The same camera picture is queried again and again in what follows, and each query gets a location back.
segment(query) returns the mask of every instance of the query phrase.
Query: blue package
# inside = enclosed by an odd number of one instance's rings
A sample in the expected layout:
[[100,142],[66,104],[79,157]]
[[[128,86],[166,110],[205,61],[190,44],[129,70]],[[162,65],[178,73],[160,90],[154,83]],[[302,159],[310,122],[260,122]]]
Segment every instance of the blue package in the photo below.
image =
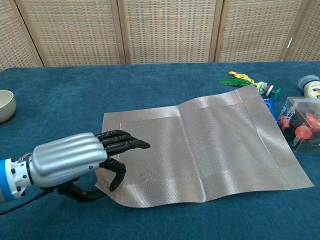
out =
[[274,106],[275,99],[273,97],[270,97],[263,100],[265,104],[268,106],[270,112],[272,113],[272,116],[274,117],[275,122],[278,124],[278,118],[277,118],[275,106]]

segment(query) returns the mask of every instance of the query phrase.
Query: blue table surface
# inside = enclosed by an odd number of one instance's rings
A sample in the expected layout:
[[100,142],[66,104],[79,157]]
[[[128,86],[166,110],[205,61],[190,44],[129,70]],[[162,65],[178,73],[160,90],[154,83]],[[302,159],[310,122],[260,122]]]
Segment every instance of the blue table surface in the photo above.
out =
[[[99,133],[104,113],[172,106],[225,93],[217,80],[229,71],[301,96],[297,80],[320,76],[320,62],[180,63],[11,68],[0,72],[0,89],[14,93],[14,116],[0,124],[0,156],[20,157],[34,147],[82,132]],[[315,187],[235,194],[205,203],[129,208],[104,197],[77,203],[56,191],[0,216],[1,240],[36,239],[319,239],[320,157],[295,154]],[[77,184],[93,190],[94,173]],[[0,211],[40,190],[0,205]]]

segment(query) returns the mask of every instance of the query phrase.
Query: fabric sheet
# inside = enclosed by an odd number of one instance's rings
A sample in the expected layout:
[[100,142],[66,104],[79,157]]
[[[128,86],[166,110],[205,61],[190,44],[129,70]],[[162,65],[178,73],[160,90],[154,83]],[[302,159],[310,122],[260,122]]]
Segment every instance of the fabric sheet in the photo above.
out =
[[113,192],[114,173],[96,171],[96,186],[124,206],[313,186],[253,85],[177,106],[106,113],[102,131],[115,129],[151,145],[115,156],[127,172]]

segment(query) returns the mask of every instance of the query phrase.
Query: robotic hand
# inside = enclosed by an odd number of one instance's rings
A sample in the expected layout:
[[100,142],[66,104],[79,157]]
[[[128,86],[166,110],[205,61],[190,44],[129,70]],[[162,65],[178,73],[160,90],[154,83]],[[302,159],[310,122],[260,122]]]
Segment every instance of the robotic hand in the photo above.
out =
[[100,190],[82,191],[73,182],[84,174],[104,168],[115,173],[109,187],[114,191],[124,179],[126,167],[111,156],[135,148],[147,149],[150,145],[122,130],[97,135],[87,132],[38,145],[25,161],[23,158],[22,161],[14,158],[0,160],[0,204],[21,198],[31,185],[44,190],[32,201],[56,188],[59,194],[78,202],[102,198],[105,194]]

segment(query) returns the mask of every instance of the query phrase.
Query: clear plastic box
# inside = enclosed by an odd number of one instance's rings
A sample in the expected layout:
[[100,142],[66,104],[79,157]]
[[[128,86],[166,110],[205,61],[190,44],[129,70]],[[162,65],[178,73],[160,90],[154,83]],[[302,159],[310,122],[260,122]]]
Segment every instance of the clear plastic box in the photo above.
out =
[[279,126],[294,152],[320,154],[320,98],[286,98]]

